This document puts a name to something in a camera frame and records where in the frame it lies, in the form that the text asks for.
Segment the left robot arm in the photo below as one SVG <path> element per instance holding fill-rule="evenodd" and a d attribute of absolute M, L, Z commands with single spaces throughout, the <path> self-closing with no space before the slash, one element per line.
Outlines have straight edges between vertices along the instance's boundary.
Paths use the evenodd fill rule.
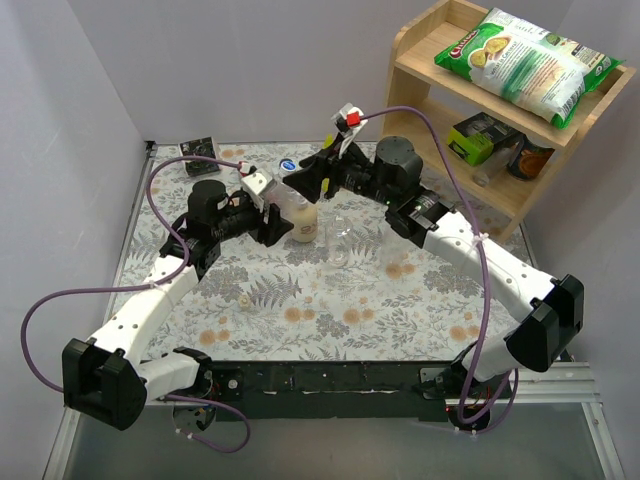
<path fill-rule="evenodd" d="M 292 230 L 275 200 L 279 185 L 261 172 L 242 178 L 233 194 L 217 180 L 194 184 L 187 211 L 170 225 L 141 291 L 88 339 L 72 339 L 64 348 L 67 407 L 125 430 L 150 400 L 174 393 L 213 398 L 217 384 L 206 354 L 179 347 L 146 361 L 143 353 L 174 307 L 219 259 L 223 242 L 247 234 L 271 247 Z"/>

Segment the beige pump lotion bottle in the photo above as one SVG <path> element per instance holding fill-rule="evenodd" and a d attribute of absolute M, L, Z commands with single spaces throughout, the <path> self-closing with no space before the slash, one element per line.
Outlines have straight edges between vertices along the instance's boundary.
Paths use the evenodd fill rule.
<path fill-rule="evenodd" d="M 315 204 L 299 204 L 291 210 L 291 231 L 293 240 L 299 243 L 309 243 L 316 239 L 318 233 L 318 211 Z"/>

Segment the yellow-green tube bottle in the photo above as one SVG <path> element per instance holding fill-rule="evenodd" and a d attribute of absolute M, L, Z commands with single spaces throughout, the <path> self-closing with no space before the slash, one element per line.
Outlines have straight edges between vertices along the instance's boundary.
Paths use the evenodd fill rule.
<path fill-rule="evenodd" d="M 326 149 L 332 145 L 334 141 L 334 137 L 331 134 L 328 134 L 323 143 L 323 149 Z"/>

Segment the green black box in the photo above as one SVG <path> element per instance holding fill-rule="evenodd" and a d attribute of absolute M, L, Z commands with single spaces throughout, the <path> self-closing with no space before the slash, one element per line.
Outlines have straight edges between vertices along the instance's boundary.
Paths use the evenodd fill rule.
<path fill-rule="evenodd" d="M 519 134 L 515 128 L 480 112 L 452 126 L 446 144 L 468 165 L 476 167 Z"/>

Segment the blue bottle cap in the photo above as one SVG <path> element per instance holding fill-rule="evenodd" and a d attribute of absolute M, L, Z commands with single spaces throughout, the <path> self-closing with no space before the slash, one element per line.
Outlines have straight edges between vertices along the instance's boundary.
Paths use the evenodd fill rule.
<path fill-rule="evenodd" d="M 291 159 L 284 158 L 279 162 L 279 171 L 284 174 L 290 174 L 298 169 L 298 165 Z"/>

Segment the clear plastic bottle large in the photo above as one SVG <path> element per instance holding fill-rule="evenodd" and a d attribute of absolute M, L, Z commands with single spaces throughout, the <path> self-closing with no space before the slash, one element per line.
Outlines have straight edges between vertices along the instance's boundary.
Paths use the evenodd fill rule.
<path fill-rule="evenodd" d="M 389 225 L 382 228 L 381 244 L 378 251 L 380 265 L 383 268 L 389 265 L 401 265 L 409 254 L 411 244 L 400 237 Z"/>

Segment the clear small bottle on shelf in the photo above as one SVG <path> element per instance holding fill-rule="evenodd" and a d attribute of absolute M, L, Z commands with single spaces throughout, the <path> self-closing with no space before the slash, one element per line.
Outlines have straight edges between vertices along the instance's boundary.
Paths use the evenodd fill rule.
<path fill-rule="evenodd" d="M 487 187 L 490 182 L 505 169 L 506 165 L 516 154 L 519 144 L 502 147 L 493 152 L 473 173 L 473 182 L 482 187 Z"/>

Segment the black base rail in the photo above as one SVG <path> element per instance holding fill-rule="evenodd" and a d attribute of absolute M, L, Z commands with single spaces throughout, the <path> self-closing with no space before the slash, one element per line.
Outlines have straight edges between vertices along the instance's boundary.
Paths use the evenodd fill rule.
<path fill-rule="evenodd" d="M 431 361 L 217 361 L 204 378 L 214 400 L 251 420 L 447 422 L 452 408 L 425 389 L 444 367 Z"/>

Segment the black patterned box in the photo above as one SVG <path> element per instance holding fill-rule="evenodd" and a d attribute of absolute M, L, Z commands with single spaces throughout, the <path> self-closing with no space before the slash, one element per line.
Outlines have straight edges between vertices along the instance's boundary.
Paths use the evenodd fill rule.
<path fill-rule="evenodd" d="M 220 171 L 217 163 L 204 161 L 204 158 L 216 158 L 218 146 L 212 137 L 188 140 L 179 144 L 180 154 L 191 157 L 184 163 L 186 174 L 191 178 L 215 174 Z"/>

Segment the tin can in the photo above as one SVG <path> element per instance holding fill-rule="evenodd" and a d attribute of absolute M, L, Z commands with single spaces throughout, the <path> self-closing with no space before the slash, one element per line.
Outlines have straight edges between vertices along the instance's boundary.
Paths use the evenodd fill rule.
<path fill-rule="evenodd" d="M 554 153 L 553 148 L 539 146 L 523 135 L 507 163 L 507 172 L 520 180 L 534 180 Z"/>

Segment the wooden shelf unit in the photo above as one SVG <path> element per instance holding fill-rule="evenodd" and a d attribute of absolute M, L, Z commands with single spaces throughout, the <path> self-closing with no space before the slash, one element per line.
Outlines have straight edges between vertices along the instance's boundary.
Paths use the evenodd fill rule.
<path fill-rule="evenodd" d="M 468 1 L 439 1 L 400 30 L 395 37 L 389 63 L 387 103 L 390 106 L 414 107 L 431 123 L 425 125 L 412 113 L 392 113 L 386 115 L 382 133 L 408 138 L 427 166 L 445 175 L 447 171 L 432 137 L 437 135 L 441 140 L 447 139 L 450 129 L 466 116 L 431 98 L 431 88 L 439 87 L 467 102 L 472 112 L 488 113 L 526 134 L 536 144 L 553 148 L 554 157 L 536 179 L 521 181 L 501 172 L 486 187 L 473 182 L 471 166 L 455 154 L 449 156 L 462 187 L 508 217 L 506 226 L 491 231 L 492 236 L 503 243 L 546 192 L 636 71 L 632 67 L 617 67 L 596 91 L 581 99 L 571 124 L 564 130 L 556 129 L 532 113 L 435 65 L 435 55 L 460 39 L 486 13 L 485 8 Z"/>

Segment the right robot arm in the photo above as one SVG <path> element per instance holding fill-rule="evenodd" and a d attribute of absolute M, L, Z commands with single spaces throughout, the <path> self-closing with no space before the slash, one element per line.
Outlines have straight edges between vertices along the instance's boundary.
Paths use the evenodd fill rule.
<path fill-rule="evenodd" d="M 490 282 L 490 295 L 517 327 L 464 349 L 441 373 L 427 381 L 433 396 L 475 397 L 489 381 L 516 368 L 547 371 L 581 330 L 584 286 L 574 276 L 556 279 L 472 231 L 464 215 L 421 184 L 423 160 L 404 137 L 383 138 L 368 159 L 341 143 L 302 160 L 284 177 L 312 203 L 339 190 L 386 206 L 385 219 L 400 237 L 436 255 L 474 281 Z"/>

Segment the green chips bag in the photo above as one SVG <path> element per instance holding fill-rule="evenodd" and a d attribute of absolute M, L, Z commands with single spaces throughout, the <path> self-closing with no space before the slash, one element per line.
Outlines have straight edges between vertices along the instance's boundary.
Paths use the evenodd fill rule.
<path fill-rule="evenodd" d="M 493 8 L 434 63 L 565 129 L 621 61 Z"/>

